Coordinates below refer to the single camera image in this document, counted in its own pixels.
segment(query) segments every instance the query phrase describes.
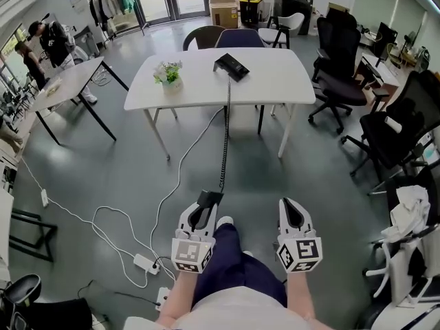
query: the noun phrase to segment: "black device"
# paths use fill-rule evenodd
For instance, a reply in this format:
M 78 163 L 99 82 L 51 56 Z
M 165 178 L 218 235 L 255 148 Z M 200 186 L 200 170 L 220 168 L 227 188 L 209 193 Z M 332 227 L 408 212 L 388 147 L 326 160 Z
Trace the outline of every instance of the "black device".
M 388 47 L 388 44 L 393 44 L 396 41 L 397 32 L 381 22 L 379 30 L 377 31 L 377 38 L 380 38 L 381 36 L 382 38 L 378 42 L 373 43 L 370 48 L 376 57 L 386 60 L 388 58 L 388 51 L 386 48 Z
M 224 69 L 236 82 L 239 82 L 249 73 L 246 67 L 229 54 L 224 54 L 219 60 L 215 61 L 213 71 L 216 71 L 218 67 Z
M 274 0 L 274 16 L 289 17 L 297 12 L 304 15 L 299 34 L 309 33 L 311 11 L 314 0 Z

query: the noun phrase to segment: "gray floor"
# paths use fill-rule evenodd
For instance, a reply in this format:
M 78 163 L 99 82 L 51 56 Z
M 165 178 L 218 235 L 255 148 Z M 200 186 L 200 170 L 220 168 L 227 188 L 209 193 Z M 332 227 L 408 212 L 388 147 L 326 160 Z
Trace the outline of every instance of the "gray floor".
M 130 84 L 148 56 L 180 50 L 187 33 L 208 23 L 209 19 L 194 19 L 152 27 L 145 36 L 136 32 L 116 39 L 103 55 Z M 317 45 L 317 38 L 307 36 L 299 36 L 292 45 L 310 74 Z M 82 106 L 75 108 L 68 102 L 47 118 L 63 146 L 57 146 L 39 124 L 24 158 L 53 200 L 84 219 L 91 219 L 101 205 L 122 209 L 131 216 L 137 236 L 148 243 L 157 205 L 176 183 L 180 157 L 216 109 L 180 109 L 177 122 L 170 111 L 160 114 L 157 125 L 171 153 L 171 161 L 167 162 L 142 112 L 124 111 L 127 93 L 115 80 L 106 87 L 90 88 L 99 99 L 94 109 L 118 141 L 113 142 Z M 252 251 L 284 279 L 272 249 L 278 234 L 278 200 L 288 196 L 301 203 L 311 213 L 323 240 L 324 261 L 309 275 L 318 318 L 332 327 L 349 329 L 369 304 L 369 288 L 361 275 L 371 259 L 368 242 L 379 237 L 388 217 L 383 197 L 366 196 L 376 184 L 372 165 L 367 164 L 355 179 L 350 178 L 349 171 L 361 154 L 352 144 L 340 146 L 331 112 L 317 115 L 315 126 L 308 123 L 308 113 L 317 105 L 298 109 L 282 160 L 277 158 L 277 151 L 287 118 L 283 109 L 278 108 L 276 118 L 267 111 L 259 137 L 259 115 L 254 107 L 233 108 L 225 197 L 219 215 L 234 217 L 243 249 Z M 365 112 L 355 109 L 344 118 L 347 134 L 360 136 L 358 120 Z M 159 255 L 170 254 L 179 214 L 197 199 L 201 189 L 218 189 L 223 128 L 220 115 L 184 162 L 181 187 L 164 204 L 155 233 L 153 245 Z M 44 299 L 49 301 L 75 298 L 78 289 L 95 279 L 100 285 L 92 285 L 81 295 L 96 311 L 110 317 L 114 329 L 121 329 L 127 316 L 156 318 L 153 306 L 116 296 L 106 288 L 155 300 L 159 287 L 171 286 L 163 272 L 150 276 L 146 289 L 130 284 L 118 255 L 90 225 L 53 204 L 42 207 L 38 187 L 23 164 L 14 196 L 16 208 L 41 214 L 44 220 L 58 225 L 58 233 L 52 242 L 56 259 L 53 264 L 11 250 L 13 279 L 39 274 Z M 133 240 L 123 216 L 103 210 L 97 222 L 119 247 L 152 258 Z M 28 238 L 34 234 L 17 222 L 12 223 L 12 232 Z M 124 259 L 127 273 L 142 283 L 141 271 L 129 257 Z

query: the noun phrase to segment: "white towel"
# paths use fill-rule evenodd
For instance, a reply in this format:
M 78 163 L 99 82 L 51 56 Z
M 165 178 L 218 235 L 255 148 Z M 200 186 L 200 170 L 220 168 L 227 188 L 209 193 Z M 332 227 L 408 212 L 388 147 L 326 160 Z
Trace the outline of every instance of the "white towel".
M 389 242 L 396 242 L 408 233 L 421 232 L 428 220 L 428 192 L 421 186 L 401 187 L 396 190 L 399 204 L 390 212 L 392 226 L 382 231 Z

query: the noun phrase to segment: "person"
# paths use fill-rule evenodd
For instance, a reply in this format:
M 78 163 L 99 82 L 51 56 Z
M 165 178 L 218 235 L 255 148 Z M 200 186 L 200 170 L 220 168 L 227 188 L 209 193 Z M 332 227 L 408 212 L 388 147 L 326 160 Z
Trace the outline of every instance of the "person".
M 57 22 L 43 23 L 33 22 L 29 27 L 31 37 L 40 38 L 41 47 L 45 50 L 52 64 L 61 69 L 69 69 L 75 66 L 74 58 L 67 47 L 68 39 L 62 25 Z M 96 104 L 98 99 L 93 96 L 88 86 L 82 91 L 82 95 L 90 104 Z
M 15 51 L 18 55 L 23 57 L 23 63 L 29 70 L 30 75 L 35 79 L 38 90 L 42 90 L 47 81 L 44 77 L 44 70 L 41 68 L 39 60 L 34 52 L 23 41 L 19 41 L 15 45 Z
M 315 318 L 305 273 L 282 282 L 250 252 L 242 252 L 232 217 L 222 217 L 202 274 L 180 272 L 156 323 L 145 330 L 330 330 Z
M 7 118 L 7 115 L 0 110 L 0 140 L 8 143 L 17 154 L 21 149 L 23 139 L 8 127 L 3 117 Z

